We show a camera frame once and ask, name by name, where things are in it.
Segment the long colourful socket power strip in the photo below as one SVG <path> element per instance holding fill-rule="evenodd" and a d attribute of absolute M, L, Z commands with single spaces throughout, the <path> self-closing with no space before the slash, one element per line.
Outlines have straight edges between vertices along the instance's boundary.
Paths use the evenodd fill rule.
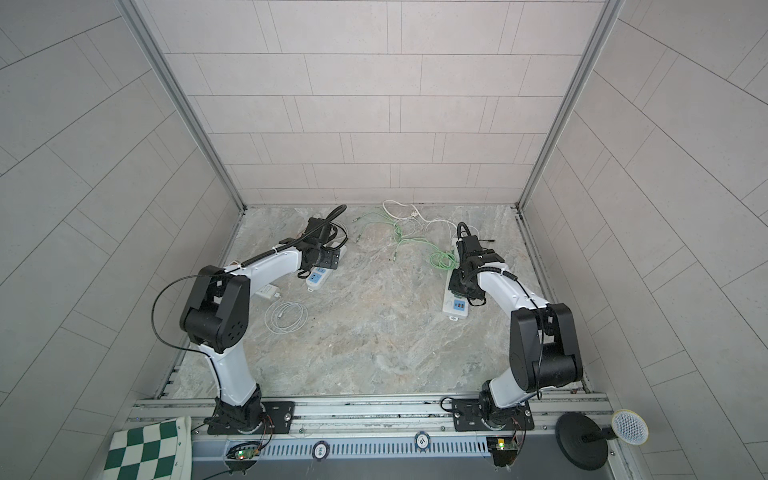
<path fill-rule="evenodd" d="M 452 239 L 452 247 L 453 247 L 454 262 L 448 268 L 446 273 L 445 290 L 444 290 L 444 298 L 443 298 L 443 312 L 448 316 L 448 318 L 451 321 L 457 322 L 460 319 L 465 319 L 468 317 L 469 302 L 465 297 L 461 297 L 457 294 L 454 294 L 449 288 L 453 270 L 458 267 L 459 256 L 458 256 L 458 247 L 457 247 L 456 238 Z"/>

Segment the white charger with cable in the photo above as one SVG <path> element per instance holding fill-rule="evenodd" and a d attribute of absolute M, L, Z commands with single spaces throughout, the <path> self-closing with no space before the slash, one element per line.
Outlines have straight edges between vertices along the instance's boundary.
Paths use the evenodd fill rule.
<path fill-rule="evenodd" d="M 283 301 L 279 289 L 267 284 L 256 295 L 269 300 L 263 316 L 266 329 L 275 335 L 288 335 L 301 330 L 308 321 L 308 309 L 301 303 Z"/>

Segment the small blue socket power strip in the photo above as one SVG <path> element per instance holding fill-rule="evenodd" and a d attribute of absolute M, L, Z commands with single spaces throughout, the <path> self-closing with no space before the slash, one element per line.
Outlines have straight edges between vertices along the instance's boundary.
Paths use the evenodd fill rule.
<path fill-rule="evenodd" d="M 314 267 L 309 276 L 305 279 L 308 291 L 313 292 L 319 290 L 326 283 L 330 273 L 330 269 Z"/>

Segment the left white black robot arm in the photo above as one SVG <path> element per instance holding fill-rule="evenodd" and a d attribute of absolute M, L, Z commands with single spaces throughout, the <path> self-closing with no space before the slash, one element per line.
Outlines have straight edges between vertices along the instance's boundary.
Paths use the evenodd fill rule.
<path fill-rule="evenodd" d="M 247 364 L 243 337 L 249 327 L 250 298 L 261 288 L 289 274 L 306 278 L 314 267 L 338 267 L 343 239 L 329 243 L 344 229 L 335 222 L 347 206 L 337 206 L 324 218 L 312 217 L 297 238 L 286 238 L 271 249 L 227 267 L 209 265 L 195 275 L 182 310 L 179 326 L 192 344 L 174 345 L 163 339 L 150 312 L 150 326 L 157 340 L 176 350 L 203 355 L 216 381 L 213 414 L 204 420 L 210 435 L 286 434 L 295 404 L 291 401 L 264 403 L 259 384 Z"/>

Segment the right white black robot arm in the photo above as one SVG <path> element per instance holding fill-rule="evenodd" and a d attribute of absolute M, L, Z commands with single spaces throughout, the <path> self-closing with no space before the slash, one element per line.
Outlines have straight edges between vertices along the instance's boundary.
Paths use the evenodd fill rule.
<path fill-rule="evenodd" d="M 527 289 L 466 223 L 457 225 L 456 234 L 458 266 L 448 290 L 472 306 L 483 306 L 492 298 L 510 318 L 509 367 L 483 384 L 478 399 L 484 424 L 501 429 L 541 389 L 583 378 L 575 321 L 567 305 L 551 303 Z"/>

